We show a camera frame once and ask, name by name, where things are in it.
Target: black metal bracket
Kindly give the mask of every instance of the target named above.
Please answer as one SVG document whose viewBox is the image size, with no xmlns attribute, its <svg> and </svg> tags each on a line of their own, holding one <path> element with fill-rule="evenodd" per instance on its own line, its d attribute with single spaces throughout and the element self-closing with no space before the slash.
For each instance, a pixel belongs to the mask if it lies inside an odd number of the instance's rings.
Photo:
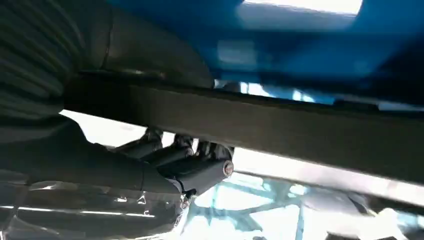
<svg viewBox="0 0 424 240">
<path fill-rule="evenodd" d="M 424 184 L 420 118 L 94 75 L 71 81 L 65 108 Z"/>
</svg>

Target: bolt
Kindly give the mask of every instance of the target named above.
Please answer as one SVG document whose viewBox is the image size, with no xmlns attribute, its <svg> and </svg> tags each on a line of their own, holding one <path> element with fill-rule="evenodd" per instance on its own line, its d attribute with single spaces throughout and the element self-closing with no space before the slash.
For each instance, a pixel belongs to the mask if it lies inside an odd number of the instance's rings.
<svg viewBox="0 0 424 240">
<path fill-rule="evenodd" d="M 231 176 L 234 172 L 234 163 L 230 160 L 225 161 L 223 172 L 225 176 Z"/>
</svg>

